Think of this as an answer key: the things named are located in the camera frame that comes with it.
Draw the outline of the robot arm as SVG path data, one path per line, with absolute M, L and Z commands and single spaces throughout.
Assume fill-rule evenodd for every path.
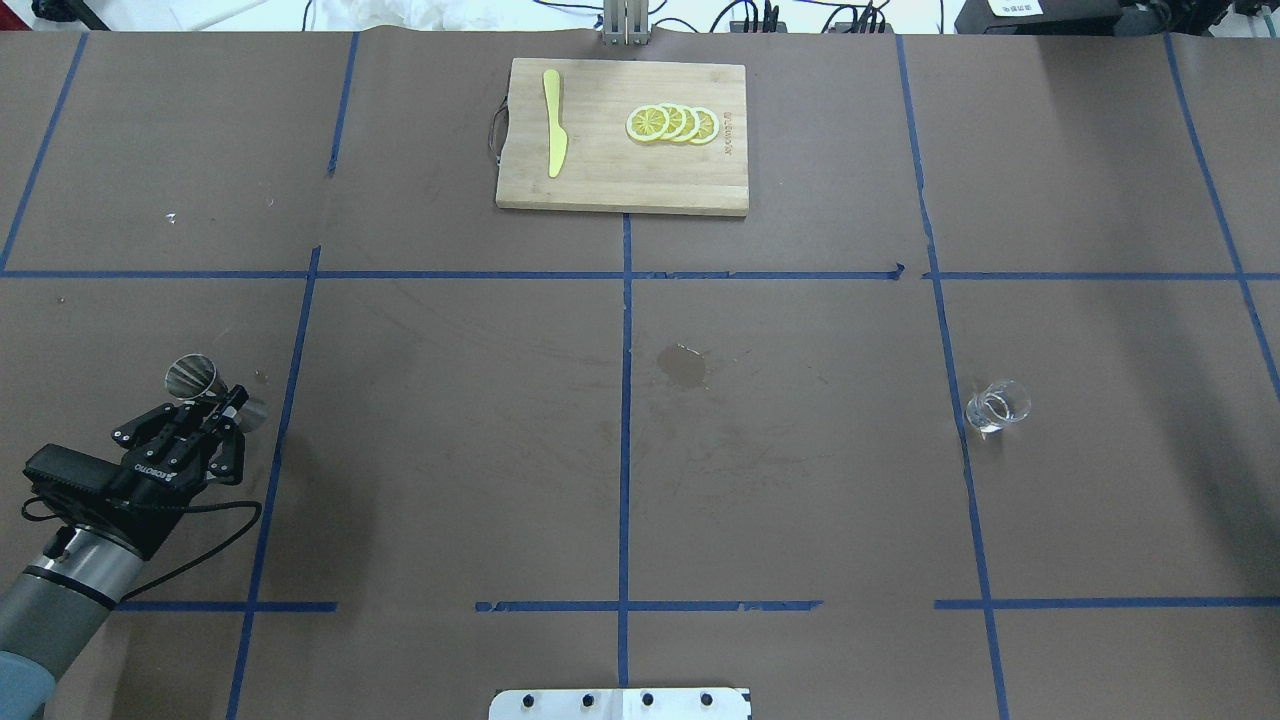
M 110 614 L 143 592 L 138 575 L 183 518 L 227 510 L 197 498 L 242 482 L 244 437 L 265 416 L 241 386 L 206 389 L 120 424 L 115 462 L 52 443 L 27 460 L 31 498 L 59 528 L 3 594 L 5 719 L 42 712 Z

